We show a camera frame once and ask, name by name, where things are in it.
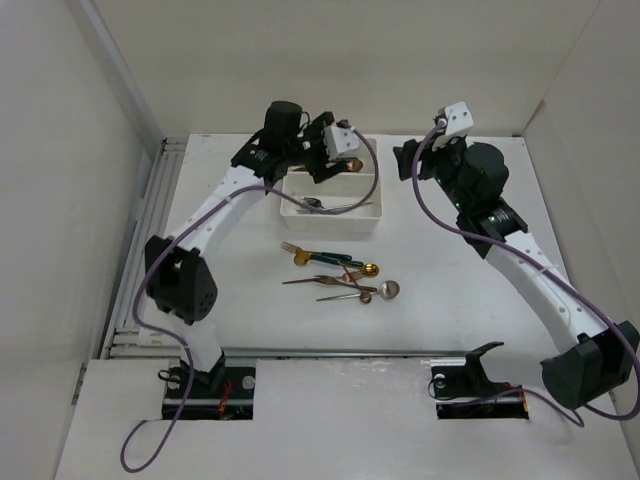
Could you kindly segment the silver fork shiny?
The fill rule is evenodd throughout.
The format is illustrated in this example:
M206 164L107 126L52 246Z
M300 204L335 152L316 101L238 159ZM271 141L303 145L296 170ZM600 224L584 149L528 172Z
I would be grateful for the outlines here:
M306 211L324 211L325 206L322 204L322 201L315 197L303 197L302 198L302 206L301 209Z

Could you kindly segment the silver fork matte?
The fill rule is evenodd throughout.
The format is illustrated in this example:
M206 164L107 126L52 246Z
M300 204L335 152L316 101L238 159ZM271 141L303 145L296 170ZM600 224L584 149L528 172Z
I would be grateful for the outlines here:
M335 212L338 212L338 211L343 211L343 210L351 211L351 210L354 210L356 208L365 207L365 206L369 206L369 205L372 205L372 204L373 204L373 201L366 201L366 202L363 202L363 203L335 205L335 206L326 206L326 205L323 204L325 206L325 210L324 211L319 211L319 210L306 211L306 210L303 210L301 208L297 208L296 212L298 214L332 214L332 213L335 213Z

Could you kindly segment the small copper spoon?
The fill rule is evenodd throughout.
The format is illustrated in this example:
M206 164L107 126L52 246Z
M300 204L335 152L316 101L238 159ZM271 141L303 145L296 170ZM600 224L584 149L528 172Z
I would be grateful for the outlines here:
M372 301L372 292L360 289L358 293L346 295L346 298L357 298L362 304L369 304Z

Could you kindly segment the copper round spoon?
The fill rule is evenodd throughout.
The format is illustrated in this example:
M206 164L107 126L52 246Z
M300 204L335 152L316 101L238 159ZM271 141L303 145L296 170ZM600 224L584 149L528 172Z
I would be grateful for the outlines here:
M329 166L341 166L343 168L343 172L358 173L364 167L364 162L359 158L350 157L344 159L336 159L335 161L330 162Z

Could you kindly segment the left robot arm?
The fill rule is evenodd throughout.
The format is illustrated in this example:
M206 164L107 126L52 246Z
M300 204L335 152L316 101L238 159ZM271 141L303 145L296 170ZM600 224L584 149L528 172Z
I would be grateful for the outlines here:
M224 352L209 314L218 297L214 253L241 217L274 192L293 167L317 182L338 174L333 162L360 146L353 128L324 112L303 123L296 103L274 101L264 124L230 160L223 180L189 219L167 237L145 245L145 295L172 318L167 335L181 347L189 384L201 396L223 387Z

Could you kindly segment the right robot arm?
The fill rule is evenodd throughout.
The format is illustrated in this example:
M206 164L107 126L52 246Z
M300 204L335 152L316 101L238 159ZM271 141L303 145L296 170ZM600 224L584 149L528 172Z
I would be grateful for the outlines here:
M408 140L393 149L401 180L434 180L457 212L451 232L515 288L542 322L556 355L540 363L538 385L563 407L589 406L639 375L639 332L615 324L552 265L522 217L503 199L509 169L487 143Z

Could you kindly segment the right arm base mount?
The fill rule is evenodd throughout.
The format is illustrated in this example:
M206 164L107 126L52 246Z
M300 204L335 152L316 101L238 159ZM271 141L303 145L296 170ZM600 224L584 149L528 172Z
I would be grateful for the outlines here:
M482 356L502 345L493 341L462 357L431 362L429 395L439 420L529 419L524 394L510 393L514 386L508 382L491 381L482 366Z

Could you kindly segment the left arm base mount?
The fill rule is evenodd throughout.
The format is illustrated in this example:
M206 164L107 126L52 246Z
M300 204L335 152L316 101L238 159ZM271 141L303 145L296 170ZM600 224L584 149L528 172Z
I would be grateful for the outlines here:
M256 361L223 358L213 376L197 372L179 420L252 420L256 387ZM178 412L186 391L189 370L182 361L174 361L158 372L165 383L161 418L171 420Z

